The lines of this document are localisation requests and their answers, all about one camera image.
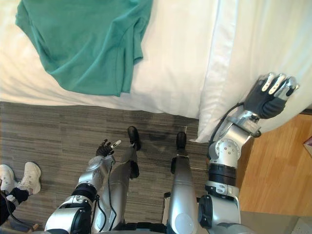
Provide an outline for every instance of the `humanoid robot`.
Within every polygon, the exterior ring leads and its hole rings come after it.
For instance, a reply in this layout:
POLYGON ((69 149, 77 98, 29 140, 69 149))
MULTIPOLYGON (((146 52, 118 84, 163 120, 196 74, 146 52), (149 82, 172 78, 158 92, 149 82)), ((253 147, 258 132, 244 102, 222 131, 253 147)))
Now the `humanoid robot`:
POLYGON ((120 164, 112 171, 115 164, 113 149, 120 141, 110 144, 105 140, 97 150, 97 155, 89 161, 73 193, 47 220, 44 233, 88 234, 113 231, 195 234, 203 228, 210 234, 253 233, 240 224, 239 191, 235 186, 237 161, 243 145, 252 137, 261 135, 258 121, 280 114, 297 88, 296 79, 285 74, 269 73, 260 76, 244 103, 237 104, 225 114, 209 141, 209 179, 203 185, 207 194, 198 203, 185 151, 186 135, 177 134, 177 153, 171 165, 175 177, 167 225, 125 223, 129 179, 139 175, 137 151, 141 147, 137 129, 129 127, 130 146, 120 164), (242 110, 226 119, 229 112, 239 105, 243 106, 242 110))

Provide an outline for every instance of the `wooden floor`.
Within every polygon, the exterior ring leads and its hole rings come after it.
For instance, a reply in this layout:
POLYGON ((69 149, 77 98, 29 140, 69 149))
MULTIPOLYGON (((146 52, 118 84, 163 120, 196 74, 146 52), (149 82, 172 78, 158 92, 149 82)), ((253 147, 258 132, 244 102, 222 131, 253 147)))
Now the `wooden floor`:
POLYGON ((312 216, 312 157, 303 146, 311 136, 312 116, 298 115, 254 141, 241 210, 312 216))
MULTIPOLYGON (((15 215, 37 222, 47 218, 71 194, 98 145, 108 138, 122 140, 116 160, 128 146, 127 128, 138 128, 140 176, 130 181, 125 219, 128 222, 161 222, 163 194, 171 190, 171 159, 175 138, 186 131, 196 138, 198 120, 168 114, 112 110, 90 106, 31 106, 0 103, 0 164, 14 169, 21 179, 24 164, 35 161, 42 170, 42 190, 22 203, 15 215)), ((197 196, 205 193, 207 144, 188 142, 187 151, 197 196)))

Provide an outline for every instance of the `shoe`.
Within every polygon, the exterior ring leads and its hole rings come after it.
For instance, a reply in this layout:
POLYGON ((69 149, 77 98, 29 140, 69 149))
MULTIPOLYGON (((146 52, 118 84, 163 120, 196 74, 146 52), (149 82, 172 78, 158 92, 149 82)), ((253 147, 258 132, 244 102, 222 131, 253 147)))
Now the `shoe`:
POLYGON ((185 149, 185 146, 186 146, 186 134, 185 134, 185 132, 179 132, 176 135, 175 144, 176 144, 177 150, 185 149))
POLYGON ((21 190, 27 190, 29 195, 39 193, 41 189, 40 185, 41 170, 39 166, 33 162, 26 162, 24 177, 18 185, 21 190))
POLYGON ((17 187, 18 183, 14 179, 14 172, 8 165, 0 165, 0 179, 2 180, 0 189, 4 191, 6 195, 17 187))
POLYGON ((136 150, 140 150, 141 149, 141 141, 140 141, 140 137, 138 135, 138 131, 136 129, 136 127, 134 126, 130 126, 128 128, 128 136, 130 138, 130 144, 135 144, 136 145, 136 150))

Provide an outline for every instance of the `green shirt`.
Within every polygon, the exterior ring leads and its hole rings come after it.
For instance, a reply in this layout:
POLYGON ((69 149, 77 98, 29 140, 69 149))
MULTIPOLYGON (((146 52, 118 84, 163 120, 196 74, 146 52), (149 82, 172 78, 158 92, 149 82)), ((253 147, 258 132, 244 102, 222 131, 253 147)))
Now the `green shirt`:
POLYGON ((16 25, 61 87, 120 96, 130 92, 133 65, 143 58, 151 8, 152 0, 22 0, 16 25))

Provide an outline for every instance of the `person's foot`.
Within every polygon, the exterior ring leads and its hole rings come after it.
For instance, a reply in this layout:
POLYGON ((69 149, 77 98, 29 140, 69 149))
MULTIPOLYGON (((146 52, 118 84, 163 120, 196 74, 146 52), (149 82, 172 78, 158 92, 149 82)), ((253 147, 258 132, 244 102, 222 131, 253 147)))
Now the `person's foot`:
POLYGON ((39 166, 33 162, 26 162, 24 177, 18 185, 21 190, 27 190, 29 195, 39 193, 41 170, 39 166))
POLYGON ((137 131, 136 127, 130 126, 128 128, 128 136, 130 139, 130 144, 134 144, 136 146, 136 150, 140 150, 141 149, 141 141, 140 141, 140 137, 138 135, 138 131, 137 131))
POLYGON ((0 179, 1 183, 1 191, 4 191, 5 194, 9 194, 16 186, 17 182, 14 179, 13 170, 5 164, 0 165, 0 179))

